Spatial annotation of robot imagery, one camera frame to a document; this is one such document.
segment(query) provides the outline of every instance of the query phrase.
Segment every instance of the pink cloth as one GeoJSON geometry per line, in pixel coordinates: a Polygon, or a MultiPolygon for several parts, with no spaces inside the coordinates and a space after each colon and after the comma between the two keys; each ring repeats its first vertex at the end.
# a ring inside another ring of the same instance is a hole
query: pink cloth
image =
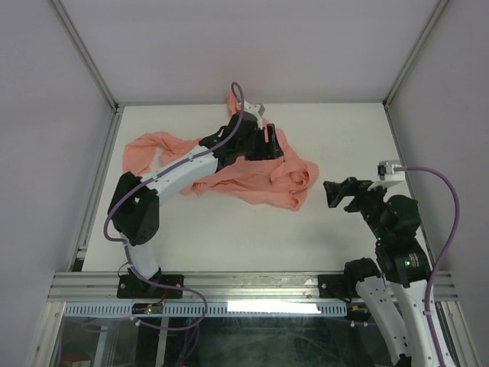
{"type": "MultiPolygon", "coordinates": [[[[228,107],[231,114],[238,110],[232,94],[228,95],[228,107]]],[[[194,191],[201,194],[213,190],[236,195],[250,204],[269,203],[299,210],[307,198],[308,189],[319,176],[319,169],[313,162],[299,158],[279,128],[277,138],[283,157],[272,161],[246,161],[239,157],[233,165],[196,181],[182,193],[194,191]]],[[[199,139],[183,140],[167,132],[144,134],[126,145],[123,170],[135,175],[147,173],[157,147],[163,149],[160,162],[165,165],[191,151],[198,142],[199,139]]]]}

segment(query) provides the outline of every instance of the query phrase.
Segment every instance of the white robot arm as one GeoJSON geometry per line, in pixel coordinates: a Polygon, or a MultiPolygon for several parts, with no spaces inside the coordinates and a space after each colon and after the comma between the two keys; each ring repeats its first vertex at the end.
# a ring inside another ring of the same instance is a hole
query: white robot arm
{"type": "Polygon", "coordinates": [[[243,102],[243,119],[239,125],[240,112],[231,117],[228,125],[203,138],[191,152],[171,164],[141,177],[127,172],[119,179],[108,211],[120,205],[113,213],[112,221],[125,243],[129,244],[126,251],[144,278],[157,281],[160,274],[151,239],[160,225],[159,207],[172,195],[233,164],[239,156],[249,161],[283,156],[274,124],[263,126],[263,105],[243,102]],[[128,193],[144,182],[147,184],[127,197],[128,193]]]}
{"type": "Polygon", "coordinates": [[[432,291],[429,312],[425,311],[424,297],[431,268],[415,238],[421,223],[417,201],[394,195],[384,202],[387,187],[404,181],[404,172],[396,171],[396,167],[400,167],[398,161],[380,162],[380,180],[375,182],[349,177],[342,183],[324,183],[329,207],[336,207],[345,196],[353,196],[345,211],[359,212],[377,239],[375,253],[382,275],[373,260],[362,258],[346,263],[344,284],[355,290],[367,305],[396,367],[442,365],[430,334],[428,313],[439,337],[444,365],[455,367],[443,338],[432,291]],[[390,282],[400,313],[387,294],[386,280],[390,282]]]}

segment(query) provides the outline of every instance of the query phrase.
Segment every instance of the wire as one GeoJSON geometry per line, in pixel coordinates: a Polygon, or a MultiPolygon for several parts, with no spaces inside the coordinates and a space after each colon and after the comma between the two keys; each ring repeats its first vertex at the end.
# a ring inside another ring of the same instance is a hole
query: wire
{"type": "Polygon", "coordinates": [[[431,333],[433,343],[435,345],[436,355],[438,356],[440,367],[445,367],[446,364],[445,364],[445,359],[443,358],[442,347],[440,346],[438,336],[436,335],[435,324],[433,323],[433,318],[431,315],[430,301],[431,301],[431,291],[435,283],[436,273],[438,273],[438,271],[440,270],[440,267],[442,266],[442,261],[445,259],[446,254],[448,253],[449,248],[452,245],[453,238],[455,237],[455,233],[457,232],[458,221],[460,220],[460,202],[458,200],[457,190],[453,186],[452,182],[450,182],[450,180],[444,174],[438,172],[437,170],[433,170],[432,168],[428,168],[428,167],[412,166],[412,167],[399,167],[399,169],[396,169],[396,171],[423,171],[423,172],[429,172],[431,174],[434,174],[435,176],[442,179],[442,181],[450,189],[450,192],[452,193],[453,196],[453,203],[455,206],[455,218],[453,219],[452,230],[450,231],[449,237],[447,238],[446,243],[443,246],[443,249],[440,252],[439,257],[435,261],[435,265],[433,266],[432,273],[429,276],[428,284],[426,285],[425,299],[424,299],[426,320],[428,322],[429,331],[431,333]]]}
{"type": "MultiPolygon", "coordinates": [[[[241,125],[241,121],[243,119],[243,116],[245,115],[245,95],[243,93],[243,89],[241,88],[241,86],[238,83],[236,83],[236,82],[232,82],[232,84],[231,84],[231,91],[235,95],[236,99],[238,99],[239,101],[241,101],[241,109],[240,109],[240,112],[239,112],[239,115],[238,115],[238,121],[236,122],[236,126],[233,128],[231,134],[229,134],[224,140],[220,141],[218,144],[216,144],[214,147],[208,149],[207,151],[204,151],[202,153],[196,154],[193,158],[202,157],[203,155],[212,153],[216,149],[219,149],[221,146],[223,146],[224,144],[226,144],[236,134],[236,132],[238,131],[239,126],[241,125]]],[[[185,158],[185,159],[183,159],[181,161],[176,162],[175,164],[172,164],[171,166],[169,166],[165,170],[161,171],[156,176],[156,178],[160,178],[160,177],[164,176],[165,174],[168,174],[172,170],[178,168],[179,166],[181,166],[181,165],[183,165],[183,164],[185,164],[185,163],[187,163],[189,161],[190,161],[190,158],[185,158]]],[[[201,294],[200,292],[195,291],[195,290],[193,290],[191,288],[187,288],[187,287],[174,287],[174,286],[171,286],[171,285],[159,284],[159,283],[156,283],[154,281],[150,281],[149,279],[146,279],[138,271],[138,269],[136,269],[134,263],[132,262],[131,254],[130,254],[129,249],[128,249],[129,244],[128,244],[127,240],[126,239],[123,239],[123,238],[118,239],[116,237],[111,237],[109,235],[109,233],[108,233],[108,225],[109,225],[110,221],[112,220],[112,217],[114,216],[115,212],[121,207],[121,205],[127,199],[129,199],[130,197],[132,197],[136,192],[138,192],[142,187],[148,185],[149,183],[151,183],[153,181],[154,181],[154,177],[149,178],[148,180],[145,180],[145,181],[139,183],[132,190],[129,190],[112,207],[112,209],[108,212],[107,218],[105,219],[105,222],[104,222],[104,236],[110,242],[121,242],[121,243],[125,244],[124,250],[125,250],[126,257],[128,259],[128,263],[129,263],[129,265],[131,267],[131,270],[132,270],[133,274],[138,279],[140,279],[141,281],[143,281],[145,283],[148,283],[149,285],[153,285],[154,287],[163,288],[163,289],[166,289],[166,290],[176,290],[176,291],[185,291],[185,292],[194,293],[195,295],[199,296],[202,299],[202,302],[204,303],[204,312],[203,312],[202,316],[199,319],[197,319],[196,322],[194,322],[194,323],[192,323],[192,324],[190,324],[188,326],[184,326],[184,327],[156,326],[156,325],[153,325],[151,323],[146,323],[145,321],[143,321],[143,320],[135,317],[135,319],[138,321],[138,324],[145,325],[145,326],[151,327],[153,329],[157,329],[157,330],[168,330],[168,331],[184,331],[184,330],[188,330],[188,329],[191,329],[191,328],[195,327],[200,322],[202,322],[202,320],[206,317],[207,311],[209,310],[209,306],[208,306],[207,300],[203,296],[203,294],[201,294]]]]}
{"type": "MultiPolygon", "coordinates": [[[[245,95],[243,93],[243,89],[241,88],[241,86],[236,83],[236,82],[232,82],[231,83],[231,91],[232,93],[235,95],[236,99],[241,101],[241,109],[239,111],[239,115],[238,115],[238,121],[236,122],[236,126],[233,128],[231,134],[229,134],[223,141],[220,141],[218,144],[216,144],[215,146],[213,146],[212,148],[206,150],[206,151],[203,151],[201,153],[198,153],[196,154],[195,156],[193,156],[193,159],[195,158],[200,158],[202,157],[203,155],[206,155],[206,154],[209,154],[209,153],[212,153],[213,151],[215,151],[216,149],[219,149],[221,146],[223,146],[224,144],[226,144],[235,134],[236,132],[238,131],[239,129],[239,126],[241,125],[241,121],[243,120],[243,117],[245,115],[245,95]]],[[[161,171],[157,176],[156,178],[160,178],[162,176],[164,176],[165,174],[168,174],[169,172],[173,171],[174,169],[178,168],[179,166],[187,163],[187,162],[190,162],[190,158],[185,158],[181,161],[178,161],[176,162],[175,164],[172,164],[171,166],[169,166],[167,169],[161,171]]],[[[146,181],[143,181],[141,183],[139,183],[138,185],[136,185],[136,187],[134,187],[132,190],[129,190],[113,207],[112,209],[108,212],[108,215],[107,215],[107,218],[105,218],[105,222],[104,222],[104,236],[107,240],[109,240],[110,242],[121,242],[121,243],[126,243],[126,240],[125,239],[120,239],[120,238],[116,238],[116,237],[111,237],[108,233],[108,225],[110,224],[110,221],[112,220],[112,217],[114,216],[115,212],[121,207],[121,205],[127,200],[129,199],[130,197],[132,197],[135,193],[137,193],[142,187],[145,187],[147,186],[148,184],[150,184],[151,182],[154,181],[154,177],[152,178],[149,178],[147,179],[146,181]]]]}
{"type": "Polygon", "coordinates": [[[194,327],[192,332],[190,332],[189,330],[185,332],[185,340],[183,342],[183,348],[182,351],[180,352],[178,360],[176,361],[176,367],[182,366],[183,363],[185,363],[185,361],[192,355],[193,351],[197,347],[197,344],[199,344],[199,338],[200,338],[199,325],[194,327]],[[187,353],[186,351],[189,348],[192,341],[193,341],[193,346],[190,349],[190,351],[187,353]]]}

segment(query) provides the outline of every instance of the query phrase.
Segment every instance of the purple cable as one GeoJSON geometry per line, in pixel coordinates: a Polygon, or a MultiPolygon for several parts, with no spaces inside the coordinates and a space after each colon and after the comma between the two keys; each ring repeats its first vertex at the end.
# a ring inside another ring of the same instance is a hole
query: purple cable
{"type": "Polygon", "coordinates": [[[433,170],[432,168],[428,168],[428,167],[412,166],[412,167],[402,167],[396,171],[423,171],[423,172],[429,172],[431,174],[434,174],[435,176],[441,178],[443,182],[445,182],[446,186],[449,187],[450,192],[452,193],[453,196],[453,203],[455,204],[455,218],[453,219],[452,230],[450,231],[450,235],[447,238],[446,243],[443,246],[443,249],[440,252],[439,257],[436,259],[435,265],[433,266],[432,273],[429,276],[428,284],[426,285],[425,299],[424,299],[426,320],[428,321],[429,331],[431,333],[433,343],[435,344],[436,355],[438,356],[440,367],[445,367],[446,364],[443,358],[443,351],[442,351],[442,347],[440,346],[438,336],[436,335],[435,324],[433,323],[433,318],[431,316],[429,302],[430,302],[431,290],[435,283],[436,273],[438,273],[438,271],[440,270],[440,267],[442,266],[442,261],[445,259],[446,254],[449,251],[450,246],[452,245],[453,238],[455,237],[455,233],[457,232],[458,221],[460,219],[460,202],[458,201],[457,190],[453,186],[452,182],[450,182],[450,180],[444,174],[438,172],[437,170],[433,170]]]}
{"type": "Polygon", "coordinates": [[[183,344],[182,352],[180,352],[180,356],[178,360],[176,361],[176,366],[182,366],[183,363],[192,355],[193,351],[197,347],[197,344],[199,344],[199,338],[200,338],[200,328],[197,325],[196,327],[193,328],[192,333],[190,334],[189,330],[185,332],[185,342],[183,344]],[[193,346],[190,349],[190,351],[186,354],[187,349],[190,346],[190,343],[193,341],[193,346]]]}
{"type": "Polygon", "coordinates": [[[154,287],[163,288],[163,289],[171,289],[173,291],[185,291],[185,292],[194,293],[197,296],[199,296],[202,299],[202,302],[204,303],[204,312],[202,313],[202,316],[199,319],[197,319],[196,322],[191,323],[190,325],[187,325],[187,326],[182,326],[182,327],[157,326],[157,325],[153,325],[152,323],[147,323],[147,322],[145,322],[145,321],[143,321],[137,317],[135,317],[135,319],[142,325],[149,326],[149,327],[156,329],[156,330],[166,330],[166,331],[185,331],[188,329],[192,329],[194,326],[199,325],[202,322],[202,320],[204,320],[204,318],[207,315],[207,311],[209,310],[209,305],[207,304],[207,300],[204,297],[204,295],[202,293],[196,291],[195,289],[191,289],[191,288],[187,288],[187,287],[174,287],[173,285],[160,284],[160,283],[157,283],[156,281],[150,281],[149,279],[146,279],[143,275],[141,275],[141,273],[134,266],[132,259],[131,259],[131,254],[129,253],[129,250],[128,250],[128,246],[129,245],[126,244],[126,246],[124,247],[125,255],[128,258],[129,265],[131,266],[131,270],[132,270],[133,274],[138,279],[140,279],[141,281],[148,283],[149,285],[152,285],[154,287]]]}
{"type": "MultiPolygon", "coordinates": [[[[245,115],[245,95],[243,93],[243,89],[241,88],[241,86],[237,83],[237,82],[232,82],[231,83],[231,91],[232,93],[235,95],[236,99],[241,101],[241,109],[239,111],[239,116],[238,116],[238,121],[236,122],[236,126],[235,128],[233,128],[231,134],[229,134],[223,141],[220,141],[218,144],[216,144],[215,146],[213,146],[212,148],[206,150],[206,151],[203,151],[201,153],[198,153],[196,155],[193,156],[193,158],[200,158],[206,154],[209,154],[209,153],[212,153],[213,151],[215,151],[216,149],[219,149],[221,146],[223,146],[224,144],[226,144],[234,135],[235,133],[238,131],[239,129],[239,126],[241,124],[241,121],[243,120],[243,116],[245,115]]],[[[175,164],[172,164],[171,166],[169,166],[166,170],[163,170],[161,171],[158,175],[157,175],[157,178],[160,178],[162,176],[164,176],[165,174],[168,174],[169,172],[173,171],[174,169],[178,168],[179,166],[181,166],[182,164],[185,164],[187,162],[189,162],[190,159],[189,158],[185,158],[181,161],[178,161],[176,162],[175,164]]],[[[138,184],[135,188],[133,188],[132,190],[129,190],[129,192],[127,192],[115,205],[114,207],[108,212],[108,215],[107,215],[107,218],[105,219],[105,222],[104,222],[104,236],[106,239],[108,239],[110,242],[122,242],[122,243],[125,243],[125,240],[124,239],[118,239],[116,237],[111,237],[108,233],[108,225],[112,219],[112,217],[114,216],[115,212],[121,207],[121,205],[127,200],[129,199],[130,197],[132,197],[135,193],[137,193],[142,187],[150,184],[151,182],[154,181],[154,178],[150,178],[144,182],[141,182],[140,184],[138,184]]]]}

